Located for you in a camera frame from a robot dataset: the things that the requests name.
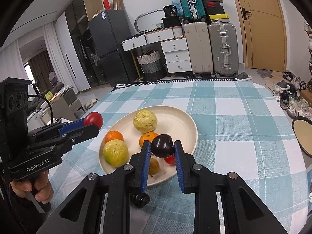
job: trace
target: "suitcase handle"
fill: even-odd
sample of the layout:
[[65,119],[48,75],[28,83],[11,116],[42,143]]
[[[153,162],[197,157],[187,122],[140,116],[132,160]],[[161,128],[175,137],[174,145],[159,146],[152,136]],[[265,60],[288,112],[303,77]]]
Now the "suitcase handle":
[[225,44],[225,46],[227,46],[227,47],[229,48],[229,53],[226,54],[225,56],[230,56],[230,55],[231,55],[231,47],[230,47],[230,45],[228,45],[228,44]]

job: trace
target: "curtain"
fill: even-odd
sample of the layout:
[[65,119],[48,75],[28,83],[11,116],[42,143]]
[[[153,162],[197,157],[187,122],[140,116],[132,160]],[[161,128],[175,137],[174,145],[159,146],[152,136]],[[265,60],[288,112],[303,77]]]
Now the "curtain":
[[39,91],[51,91],[53,86],[50,83],[49,74],[53,72],[53,67],[48,51],[44,50],[40,54],[37,54],[35,57],[31,58],[28,63],[35,81],[38,80]]
[[[8,77],[28,80],[17,40],[0,52],[0,82]],[[32,85],[28,86],[28,94],[35,94]]]
[[54,23],[48,23],[43,26],[44,40],[46,42],[46,49],[48,50],[49,57],[54,68],[55,74],[59,82],[64,83],[64,85],[73,85],[74,92],[78,93],[78,89],[71,77],[71,74],[66,66],[62,51],[60,49],[60,44],[57,40],[57,34],[55,32]]

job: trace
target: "drawer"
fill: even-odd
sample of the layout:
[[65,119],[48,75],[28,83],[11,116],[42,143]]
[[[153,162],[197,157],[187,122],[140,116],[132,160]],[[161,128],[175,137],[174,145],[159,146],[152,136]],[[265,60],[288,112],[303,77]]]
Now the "drawer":
[[161,47],[164,53],[188,49],[185,38],[161,42]]
[[146,34],[146,40],[148,44],[169,39],[174,39],[174,32],[172,29]]
[[188,54],[188,50],[180,50],[180,51],[168,52],[164,54],[165,54],[166,62],[190,60],[190,55]]
[[168,62],[167,68],[169,73],[192,71],[191,61]]
[[140,46],[144,46],[146,45],[146,39],[144,35],[141,35],[137,38],[133,38],[130,40],[127,40],[126,42],[122,43],[122,46],[124,48],[124,51],[128,51],[130,49],[136,48],[136,47],[140,47]]

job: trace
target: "blue gripper pad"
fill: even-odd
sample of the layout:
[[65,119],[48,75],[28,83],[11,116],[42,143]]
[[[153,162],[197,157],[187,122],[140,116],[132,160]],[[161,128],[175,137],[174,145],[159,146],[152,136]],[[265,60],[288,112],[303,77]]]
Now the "blue gripper pad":
[[145,140],[142,148],[144,148],[146,144],[147,144],[146,153],[145,153],[145,158],[144,158],[143,168],[142,168],[142,173],[141,173],[141,192],[145,192],[146,190],[147,178],[149,176],[149,162],[151,160],[151,143],[148,140]]
[[70,122],[68,124],[63,125],[62,128],[59,130],[59,135],[66,134],[66,133],[68,133],[71,130],[83,127],[84,126],[83,125],[84,121],[85,121],[85,118],[79,119],[77,121],[73,121],[73,122]]
[[179,150],[180,146],[182,149],[182,153],[184,154],[181,142],[180,141],[174,142],[174,162],[175,162],[175,166],[177,170],[177,179],[179,181],[179,187],[181,188],[181,192],[184,192],[185,183],[184,183],[184,172],[183,172],[182,162],[180,158],[180,153],[181,153],[181,150]]

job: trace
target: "cherry tomato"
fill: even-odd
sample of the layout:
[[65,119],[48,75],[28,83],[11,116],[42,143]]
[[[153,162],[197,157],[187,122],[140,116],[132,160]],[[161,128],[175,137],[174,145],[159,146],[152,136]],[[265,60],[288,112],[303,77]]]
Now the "cherry tomato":
[[169,156],[168,158],[165,158],[165,161],[167,164],[169,165],[175,165],[175,162],[174,162],[174,155],[171,155]]
[[103,125],[103,117],[101,114],[99,114],[98,112],[91,112],[89,113],[86,117],[85,120],[83,122],[83,125],[90,125],[90,124],[94,124],[96,125],[99,129],[102,128]]

